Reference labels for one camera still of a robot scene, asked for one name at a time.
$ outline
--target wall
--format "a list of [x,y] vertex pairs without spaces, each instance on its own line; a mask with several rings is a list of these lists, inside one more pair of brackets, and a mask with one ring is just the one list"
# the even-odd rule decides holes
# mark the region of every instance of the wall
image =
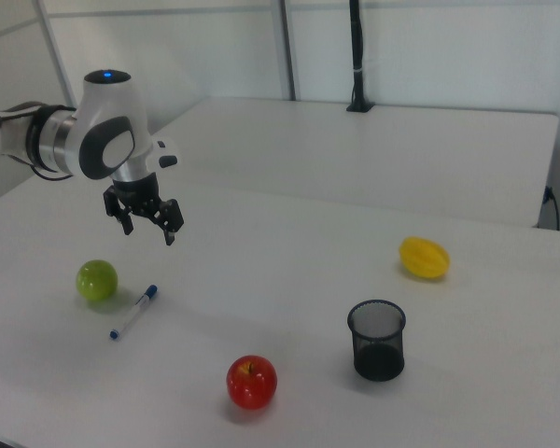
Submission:
[[288,98],[276,0],[44,0],[74,99],[92,70],[127,71],[152,132],[207,96]]
[[[560,118],[560,0],[361,2],[369,99],[553,112]],[[297,97],[350,102],[346,0],[291,0]],[[560,126],[550,171],[560,204]],[[544,206],[541,227],[555,225]]]
[[[62,86],[36,4],[0,0],[0,110],[29,100],[62,104]],[[28,167],[1,158],[0,196],[31,174]]]

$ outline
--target cable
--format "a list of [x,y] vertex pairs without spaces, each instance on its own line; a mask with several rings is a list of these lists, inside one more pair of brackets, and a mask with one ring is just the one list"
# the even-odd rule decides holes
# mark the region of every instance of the cable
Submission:
[[51,182],[58,182],[59,180],[66,180],[66,179],[70,179],[73,175],[64,175],[62,177],[47,177],[45,175],[42,175],[41,173],[39,173],[36,168],[34,166],[31,166],[31,171],[33,171],[36,175],[38,175],[39,177],[41,177],[44,180],[49,180]]
[[553,195],[552,187],[546,187],[543,193],[543,202],[542,204],[548,203],[550,200],[553,201],[553,208],[556,211],[556,230],[560,231],[560,211],[558,210],[558,201],[556,197]]
[[556,211],[556,230],[560,230],[560,213],[558,212],[558,201],[552,193],[553,208]]

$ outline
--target pen cap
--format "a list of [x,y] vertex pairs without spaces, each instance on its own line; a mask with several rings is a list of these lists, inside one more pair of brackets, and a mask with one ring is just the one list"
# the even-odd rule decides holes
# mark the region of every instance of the pen cap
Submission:
[[157,291],[158,291],[158,287],[156,287],[155,285],[151,285],[146,291],[146,296],[148,296],[151,299],[156,294]]

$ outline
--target black mesh pen holder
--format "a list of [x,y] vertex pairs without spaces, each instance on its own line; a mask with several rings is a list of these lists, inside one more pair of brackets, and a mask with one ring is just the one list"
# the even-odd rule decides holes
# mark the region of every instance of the black mesh pen holder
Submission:
[[371,381],[399,376],[404,369],[402,309],[391,301],[364,301],[350,311],[347,323],[358,374]]

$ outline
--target marker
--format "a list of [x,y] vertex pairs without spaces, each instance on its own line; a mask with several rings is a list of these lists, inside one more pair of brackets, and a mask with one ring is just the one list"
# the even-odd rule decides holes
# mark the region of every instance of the marker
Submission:
[[124,317],[122,324],[119,327],[114,328],[110,331],[110,339],[112,341],[116,341],[122,335],[124,330],[126,330],[132,324],[132,322],[134,322],[134,320],[139,316],[139,313],[146,310],[147,306],[153,299],[153,296],[156,295],[156,292],[158,292],[158,287],[156,287],[155,285],[151,285],[147,289],[145,294],[141,296],[141,298],[139,298],[139,300],[135,303],[133,308],[131,308],[129,313]]

